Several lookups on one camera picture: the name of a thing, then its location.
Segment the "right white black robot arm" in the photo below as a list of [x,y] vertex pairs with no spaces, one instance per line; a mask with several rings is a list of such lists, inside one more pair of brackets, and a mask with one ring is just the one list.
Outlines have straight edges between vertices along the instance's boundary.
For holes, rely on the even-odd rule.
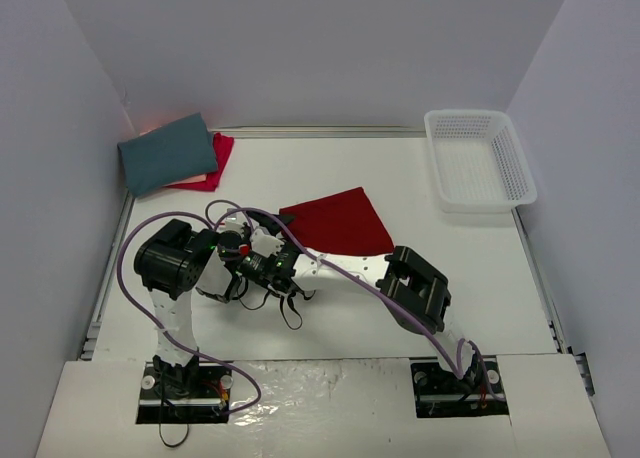
[[446,323],[452,301],[448,279],[409,247],[348,256],[286,244],[269,256],[251,250],[229,268],[283,299],[316,291],[372,295],[401,328],[430,342],[444,371],[462,379],[472,365],[473,345]]

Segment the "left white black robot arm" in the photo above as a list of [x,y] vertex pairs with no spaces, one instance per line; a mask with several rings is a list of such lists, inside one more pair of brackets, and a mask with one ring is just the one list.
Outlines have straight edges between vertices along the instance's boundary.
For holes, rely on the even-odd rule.
[[157,373],[184,384],[195,376],[199,358],[192,324],[191,294],[223,304],[240,301],[251,283],[266,295],[289,298],[299,248],[278,234],[273,219],[249,211],[233,213],[214,228],[199,232],[172,219],[136,252],[134,271],[149,291],[158,331],[153,358]]

